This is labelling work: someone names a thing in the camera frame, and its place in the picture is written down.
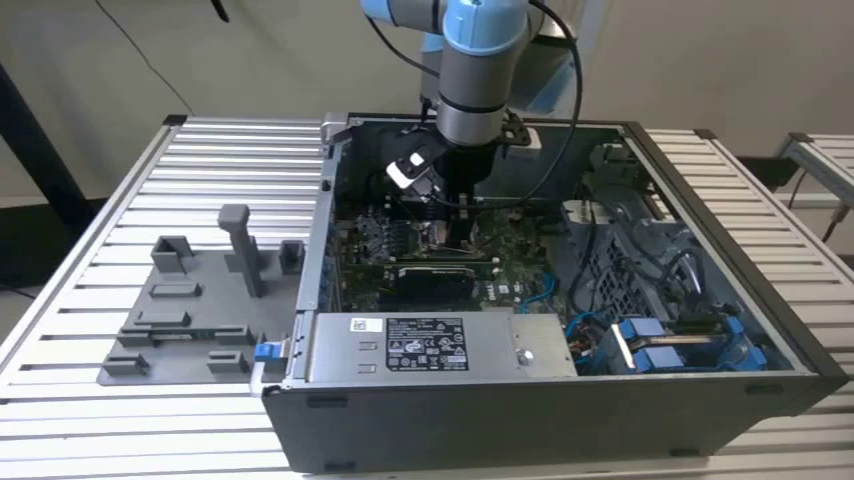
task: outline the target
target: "wire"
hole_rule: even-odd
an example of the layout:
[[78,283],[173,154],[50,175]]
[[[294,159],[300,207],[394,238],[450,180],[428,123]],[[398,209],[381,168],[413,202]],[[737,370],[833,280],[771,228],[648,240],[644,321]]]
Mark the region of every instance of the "wire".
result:
[[584,318],[595,317],[597,314],[599,312],[581,312],[577,315],[575,315],[575,318],[572,319],[572,321],[565,327],[565,337],[569,338],[572,336],[572,331],[575,330],[575,326],[580,323],[580,321]]
[[699,283],[699,294],[705,297],[707,292],[705,292],[705,268],[703,265],[703,260],[701,260],[701,256],[696,253],[696,251],[693,250],[693,248],[685,248],[684,250],[680,250],[669,259],[669,261],[667,262],[667,265],[664,265],[664,271],[661,273],[660,278],[657,279],[657,281],[664,284],[667,283],[667,279],[669,278],[669,276],[673,274],[675,270],[673,267],[676,266],[676,263],[679,262],[679,260],[681,259],[681,257],[693,257],[693,263],[696,264],[696,283]]
[[795,195],[797,195],[797,190],[800,190],[800,184],[803,183],[804,177],[805,177],[805,170],[800,172],[800,177],[795,182],[795,188],[791,190],[791,197],[788,197],[788,205],[785,205],[785,208],[788,208],[788,210],[791,210],[791,206],[795,204]]
[[177,90],[174,90],[174,87],[172,86],[172,84],[169,83],[169,81],[165,79],[165,77],[160,74],[160,72],[157,71],[157,69],[154,68],[154,66],[150,64],[150,61],[148,60],[148,57],[145,56],[145,53],[142,52],[142,49],[138,47],[138,45],[136,44],[136,42],[133,41],[133,39],[130,38],[130,35],[128,34],[128,31],[124,29],[124,27],[121,26],[121,24],[118,23],[118,21],[116,20],[116,17],[112,16],[112,14],[109,13],[109,11],[106,10],[106,8],[104,7],[104,5],[101,4],[100,0],[93,0],[94,1],[94,5],[97,5],[97,8],[100,8],[101,12],[104,12],[104,15],[106,15],[106,18],[109,18],[109,21],[112,22],[112,24],[116,26],[116,28],[118,29],[118,31],[121,32],[121,34],[124,35],[124,38],[128,39],[128,42],[130,42],[130,45],[133,46],[133,48],[136,49],[136,52],[138,53],[140,57],[142,57],[142,61],[145,62],[145,65],[148,66],[148,69],[153,72],[154,75],[157,75],[157,77],[160,78],[160,80],[162,80],[162,83],[165,84],[166,87],[169,87],[169,90],[172,90],[172,93],[174,94],[174,96],[177,97],[177,99],[181,101],[181,103],[184,104],[184,107],[186,107],[186,111],[190,113],[190,115],[194,115],[196,112],[193,111],[192,107],[189,106],[189,104],[186,103],[186,100],[184,100],[184,97],[181,97],[181,94],[177,93]]
[[580,111],[581,111],[581,96],[584,91],[584,80],[581,75],[581,55],[577,51],[577,45],[575,44],[575,39],[572,38],[572,33],[569,32],[569,27],[567,27],[563,19],[557,16],[553,10],[548,8],[539,0],[528,0],[528,3],[535,8],[537,8],[548,18],[553,20],[555,24],[560,28],[560,31],[563,32],[563,35],[565,36],[565,40],[569,44],[569,53],[572,54],[572,62],[575,63],[575,68],[572,69],[575,71],[575,105],[572,107],[572,118],[569,120],[569,129],[565,135],[565,140],[563,141],[563,145],[560,146],[560,151],[557,152],[557,155],[555,156],[555,159],[552,160],[551,165],[545,170],[543,178],[539,180],[533,188],[524,195],[521,195],[521,197],[519,197],[512,202],[508,202],[504,204],[461,205],[458,203],[448,202],[446,200],[436,197],[434,195],[429,196],[429,198],[438,205],[448,208],[456,208],[458,210],[503,210],[505,208],[515,207],[516,205],[520,205],[524,202],[527,202],[531,199],[531,197],[533,197],[536,192],[539,192],[539,189],[543,188],[545,181],[551,177],[551,173],[553,172],[555,168],[560,164],[560,161],[563,160],[563,157],[569,148],[569,143],[572,143],[572,137],[575,136],[575,126],[577,125],[577,117],[580,116]]
[[575,301],[575,291],[577,290],[577,284],[581,281],[581,277],[584,276],[584,271],[589,266],[589,260],[592,259],[592,249],[596,243],[596,213],[593,211],[592,201],[589,203],[589,233],[587,234],[587,245],[584,246],[584,253],[581,255],[581,263],[577,266],[577,272],[575,273],[575,277],[572,277],[572,282],[569,283],[569,289],[565,291],[567,303],[569,304],[569,308],[576,312],[581,313],[584,310],[577,306],[577,302]]
[[839,225],[839,222],[829,222],[829,225],[827,225],[827,230],[824,230],[824,235],[821,235],[821,242],[827,243],[827,240],[829,240],[829,236],[832,235],[832,231],[836,229],[836,225]]
[[400,60],[402,60],[405,63],[408,63],[410,66],[413,66],[414,68],[417,68],[421,72],[424,72],[426,75],[438,78],[438,72],[436,72],[434,70],[426,68],[424,65],[421,65],[420,63],[417,63],[414,60],[412,60],[409,57],[406,57],[402,52],[400,52],[400,50],[397,50],[394,48],[394,46],[390,44],[390,42],[388,41],[388,38],[385,37],[385,34],[382,33],[382,31],[378,29],[378,26],[376,25],[376,22],[373,21],[373,19],[370,17],[368,17],[366,15],[364,16],[364,18],[368,19],[368,23],[370,24],[370,28],[373,29],[373,32],[376,32],[376,36],[378,37],[378,39],[382,41],[382,43],[385,44],[385,48],[388,48],[388,50],[390,50],[390,53],[393,53],[397,58]]
[[36,297],[34,295],[30,295],[29,293],[26,293],[22,290],[18,290],[17,288],[11,288],[9,287],[5,283],[0,283],[0,292],[10,292],[10,293],[15,293],[18,294],[21,297],[26,297],[30,300],[34,300]]
[[521,313],[528,313],[528,305],[533,302],[539,302],[540,300],[544,300],[545,298],[551,297],[552,293],[555,293],[555,279],[551,276],[551,274],[548,272],[545,272],[543,274],[544,277],[544,281],[543,284],[545,286],[545,291],[543,293],[540,293],[539,295],[533,295],[531,298],[528,298],[527,300],[524,300],[521,302],[521,305],[519,306],[519,311]]

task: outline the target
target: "metal rail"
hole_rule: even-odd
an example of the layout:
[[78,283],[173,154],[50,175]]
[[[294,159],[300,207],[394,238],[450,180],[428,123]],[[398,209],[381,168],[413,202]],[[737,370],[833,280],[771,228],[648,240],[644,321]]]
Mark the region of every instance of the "metal rail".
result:
[[854,136],[793,133],[779,156],[793,160],[839,200],[854,207]]
[[[854,374],[854,282],[716,141],[651,131],[819,340]],[[100,387],[100,362],[149,270],[157,235],[225,248],[222,203],[246,203],[261,248],[304,239],[320,122],[190,118],[164,127],[80,247],[0,348],[0,478],[286,479],[245,384]],[[854,475],[854,385],[807,415],[759,423],[711,458],[417,472],[418,478],[793,479]]]

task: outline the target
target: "motherboard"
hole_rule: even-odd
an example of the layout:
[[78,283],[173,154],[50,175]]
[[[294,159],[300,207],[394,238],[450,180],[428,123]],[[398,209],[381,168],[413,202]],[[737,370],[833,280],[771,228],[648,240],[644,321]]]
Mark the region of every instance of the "motherboard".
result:
[[540,222],[521,209],[481,212],[449,247],[442,220],[394,219],[368,206],[337,224],[341,310],[563,309]]

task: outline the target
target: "black cable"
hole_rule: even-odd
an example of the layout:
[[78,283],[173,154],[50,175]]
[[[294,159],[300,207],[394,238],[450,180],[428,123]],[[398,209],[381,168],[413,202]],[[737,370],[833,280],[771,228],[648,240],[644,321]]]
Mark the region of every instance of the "black cable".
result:
[[676,266],[676,263],[679,262],[681,257],[688,257],[688,256],[693,258],[693,263],[696,265],[696,282],[699,283],[699,290],[700,290],[699,294],[701,295],[703,298],[705,298],[708,294],[705,291],[705,267],[703,265],[701,256],[693,250],[693,248],[685,248],[672,256],[672,258],[667,262],[667,265],[664,265],[664,272],[661,273],[661,276],[657,281],[661,284],[667,283],[669,276],[675,272],[673,267]]
[[827,240],[829,240],[829,236],[832,235],[832,231],[836,229],[836,225],[839,225],[839,222],[829,222],[829,225],[827,225],[827,230],[824,230],[824,235],[821,235],[821,242],[827,243]]
[[30,295],[29,293],[26,293],[22,290],[18,290],[17,288],[9,287],[5,283],[0,283],[0,292],[17,293],[21,297],[26,297],[30,300],[36,299],[34,295]]
[[213,10],[216,10],[216,16],[218,19],[229,23],[230,17],[228,16],[228,12],[225,11],[225,7],[222,6],[222,0],[210,0],[210,4],[213,5]]
[[181,103],[184,104],[184,107],[186,107],[186,111],[189,112],[190,115],[194,115],[196,112],[192,110],[192,107],[189,106],[189,104],[186,103],[186,100],[184,100],[184,97],[181,97],[181,94],[177,93],[177,90],[174,90],[174,87],[172,86],[172,84],[169,83],[169,81],[165,79],[165,77],[160,74],[160,72],[157,71],[157,69],[154,68],[154,66],[150,64],[150,61],[148,61],[148,57],[145,56],[145,53],[142,53],[142,49],[138,47],[138,45],[136,44],[136,42],[133,41],[133,39],[130,38],[130,35],[128,34],[126,30],[124,29],[124,27],[121,26],[121,24],[118,23],[118,21],[116,20],[116,17],[112,16],[112,14],[109,13],[109,11],[106,10],[106,8],[104,8],[104,5],[101,5],[101,1],[100,0],[94,0],[94,5],[97,5],[97,8],[101,9],[101,12],[104,12],[104,15],[106,15],[106,18],[109,18],[109,21],[112,22],[112,24],[116,26],[116,28],[118,29],[118,31],[121,32],[121,34],[124,35],[124,38],[128,39],[128,42],[130,42],[130,45],[133,46],[133,48],[136,49],[136,52],[138,53],[140,57],[142,57],[142,61],[145,62],[145,65],[148,66],[148,69],[154,73],[154,75],[157,75],[157,77],[160,78],[160,80],[162,80],[162,83],[165,84],[166,87],[169,87],[169,90],[172,90],[172,93],[174,94],[174,96],[177,97],[177,99],[181,101]]
[[400,60],[402,60],[405,63],[408,63],[410,66],[413,66],[414,68],[417,68],[421,72],[424,72],[426,75],[430,75],[436,78],[438,78],[438,72],[436,72],[434,70],[430,70],[429,68],[426,68],[424,65],[421,65],[420,63],[417,63],[414,60],[412,60],[409,57],[406,57],[402,52],[400,52],[400,50],[397,50],[394,48],[394,46],[390,44],[390,42],[388,41],[388,38],[385,37],[385,34],[382,33],[382,31],[378,29],[378,27],[376,26],[376,22],[373,21],[373,19],[370,17],[368,17],[366,15],[364,16],[364,18],[368,19],[368,23],[370,24],[370,28],[373,29],[373,32],[376,32],[376,36],[378,37],[378,39],[382,41],[382,43],[385,44],[385,47],[388,48],[388,50],[390,50],[390,53],[393,53],[397,58]]
[[800,190],[800,183],[803,183],[803,178],[805,177],[805,170],[800,173],[800,178],[795,182],[795,188],[791,190],[791,197],[788,197],[788,205],[785,206],[788,210],[791,210],[791,206],[795,204],[795,195],[797,195],[797,190]]
[[584,253],[581,254],[581,263],[577,266],[577,272],[575,273],[575,277],[572,277],[572,281],[569,282],[569,288],[565,291],[567,303],[569,304],[569,308],[575,311],[576,314],[581,313],[584,310],[577,306],[577,302],[575,301],[575,292],[577,290],[577,285],[581,281],[581,277],[584,276],[584,271],[589,266],[589,260],[592,259],[592,249],[596,244],[596,213],[593,211],[593,203],[589,200],[589,233],[587,234],[587,245],[584,246]]
[[521,195],[521,197],[519,197],[516,200],[513,200],[509,203],[505,204],[497,204],[497,205],[461,205],[458,203],[452,203],[448,202],[446,200],[436,197],[434,195],[430,195],[430,199],[441,206],[444,207],[449,207],[449,208],[456,208],[460,210],[503,210],[505,208],[511,208],[515,207],[520,204],[523,204],[524,202],[527,202],[531,197],[536,194],[536,192],[539,191],[540,188],[543,188],[543,185],[545,184],[545,181],[548,180],[548,177],[551,177],[551,173],[553,172],[555,168],[557,167],[557,165],[560,164],[560,161],[563,160],[563,157],[565,155],[565,152],[569,148],[569,143],[572,142],[572,137],[575,136],[575,126],[577,125],[577,117],[580,115],[580,111],[581,111],[581,95],[583,95],[583,90],[584,90],[584,81],[583,81],[583,75],[581,75],[581,55],[577,51],[577,45],[575,44],[575,39],[572,38],[572,33],[569,32],[569,27],[567,27],[565,23],[563,22],[563,19],[557,16],[557,14],[553,12],[553,10],[551,8],[548,8],[543,3],[540,3],[537,0],[528,0],[528,3],[537,8],[544,14],[545,16],[548,16],[548,18],[551,18],[553,20],[553,22],[557,24],[557,27],[560,28],[560,31],[563,32],[563,35],[565,36],[565,40],[569,44],[569,53],[572,54],[572,62],[575,63],[575,106],[572,108],[572,119],[569,120],[569,131],[565,135],[565,140],[563,141],[563,145],[560,147],[560,151],[557,152],[557,155],[555,156],[553,161],[551,162],[551,165],[548,166],[548,169],[545,170],[545,174],[543,175],[543,178],[540,179],[540,181],[536,183],[536,185],[533,186],[533,188],[531,189],[529,192],[527,192],[524,195]]

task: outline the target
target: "barcode sticker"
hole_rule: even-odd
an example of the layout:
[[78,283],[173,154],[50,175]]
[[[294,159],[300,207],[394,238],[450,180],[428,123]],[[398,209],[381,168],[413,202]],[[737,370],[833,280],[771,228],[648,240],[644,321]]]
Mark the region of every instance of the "barcode sticker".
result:
[[349,320],[349,331],[350,332],[381,333],[382,332],[382,319],[381,318],[353,317]]

